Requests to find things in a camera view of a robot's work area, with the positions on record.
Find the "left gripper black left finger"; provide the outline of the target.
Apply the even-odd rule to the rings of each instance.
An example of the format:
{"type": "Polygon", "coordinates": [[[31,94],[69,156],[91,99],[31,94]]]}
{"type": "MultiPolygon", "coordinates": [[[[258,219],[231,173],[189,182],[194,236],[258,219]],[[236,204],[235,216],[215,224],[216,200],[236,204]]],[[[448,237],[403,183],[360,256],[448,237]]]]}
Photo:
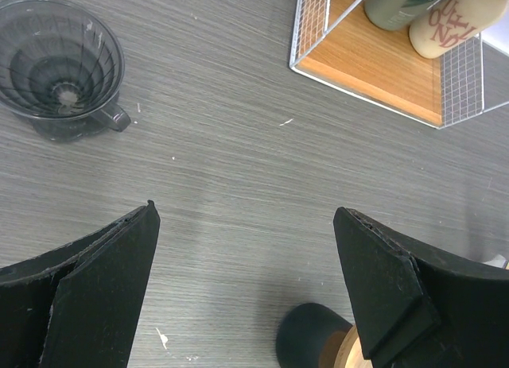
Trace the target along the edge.
{"type": "Polygon", "coordinates": [[[153,201],[1,269],[3,367],[127,366],[160,216],[153,201]]]}

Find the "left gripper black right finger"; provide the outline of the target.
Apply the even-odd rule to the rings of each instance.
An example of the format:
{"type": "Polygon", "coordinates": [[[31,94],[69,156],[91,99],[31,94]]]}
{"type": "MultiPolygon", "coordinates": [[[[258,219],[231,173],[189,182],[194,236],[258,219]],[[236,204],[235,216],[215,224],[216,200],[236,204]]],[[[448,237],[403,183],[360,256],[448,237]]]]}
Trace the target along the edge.
{"type": "Polygon", "coordinates": [[[505,367],[508,272],[345,207],[333,220],[363,356],[375,367],[505,367]]]}

